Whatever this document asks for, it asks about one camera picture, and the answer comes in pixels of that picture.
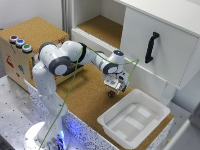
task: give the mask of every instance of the white cabinet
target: white cabinet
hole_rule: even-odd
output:
[[[72,40],[106,54],[118,48],[127,60],[139,58],[140,69],[178,89],[200,70],[200,6],[185,0],[71,0],[71,4]],[[107,20],[101,26],[95,22],[99,15],[113,22],[106,32]],[[112,31],[122,34],[110,35]],[[153,60],[146,64],[153,32],[160,37],[154,40]]]

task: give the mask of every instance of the cabinet door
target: cabinet door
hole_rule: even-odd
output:
[[[152,51],[153,60],[146,64],[145,55],[153,32],[159,33]],[[198,38],[150,16],[127,8],[121,50],[129,59],[150,72],[179,86]]]

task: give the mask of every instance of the white robotic arm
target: white robotic arm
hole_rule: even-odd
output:
[[[124,54],[121,51],[116,50],[110,57],[107,57],[102,52],[96,53],[86,45],[74,41],[66,41],[61,48],[58,48],[53,43],[44,43],[39,49],[40,62],[33,68],[33,78],[40,99],[49,112],[46,115],[44,126],[38,132],[37,137],[35,137],[38,145],[43,142],[63,103],[63,100],[56,94],[56,84],[53,75],[66,75],[71,62],[76,63],[78,57],[78,64],[85,65],[91,61],[99,68],[103,72],[102,77],[107,86],[118,91],[124,91],[127,86],[129,74],[123,70]],[[62,112],[43,143],[44,147],[49,142],[52,142],[56,138],[55,136],[60,135],[60,132],[63,130],[61,116],[66,111],[67,106],[64,105]]]

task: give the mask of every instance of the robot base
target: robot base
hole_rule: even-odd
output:
[[[37,123],[26,132],[24,137],[24,150],[39,150],[39,146],[35,141],[35,137],[43,125],[44,122]],[[49,148],[46,146],[40,148],[40,150],[49,150]]]

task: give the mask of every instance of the floor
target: floor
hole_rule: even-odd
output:
[[[5,72],[5,69],[4,69],[3,60],[1,58],[1,53],[0,53],[0,78],[5,76],[5,75],[6,75],[6,72]]]

